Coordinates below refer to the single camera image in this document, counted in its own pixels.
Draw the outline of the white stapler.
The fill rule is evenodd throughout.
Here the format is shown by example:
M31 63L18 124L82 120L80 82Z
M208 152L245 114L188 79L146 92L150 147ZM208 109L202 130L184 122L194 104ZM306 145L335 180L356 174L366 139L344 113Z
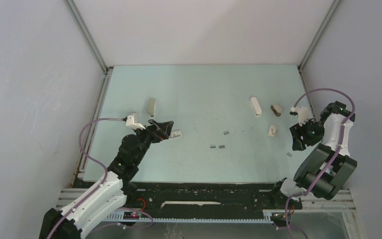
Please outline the white stapler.
M256 97L250 98L250 105L252 107L255 117L260 117L262 114L262 109Z

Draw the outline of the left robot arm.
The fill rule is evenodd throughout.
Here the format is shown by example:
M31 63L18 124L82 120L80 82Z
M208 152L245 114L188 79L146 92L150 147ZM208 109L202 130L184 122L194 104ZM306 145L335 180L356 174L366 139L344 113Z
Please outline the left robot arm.
M39 238L84 239L110 213L136 204L137 186L131 180L150 146L170 138L174 122L150 119L143 126L132 116L123 121L134 133L122 139L116 157L90 188L67 206L46 212Z

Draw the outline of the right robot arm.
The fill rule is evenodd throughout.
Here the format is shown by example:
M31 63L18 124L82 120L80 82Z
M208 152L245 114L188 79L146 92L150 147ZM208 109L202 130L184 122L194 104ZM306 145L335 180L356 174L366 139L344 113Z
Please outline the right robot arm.
M292 150L313 151L297 169L293 179L283 179L280 189L272 191L269 200L275 208L282 208L294 199L312 194L331 200L343 187L357 167L348 150L349 132L355 114L346 105L335 101L321 112L320 119L312 117L305 107L293 107L291 115L298 123L290 127Z

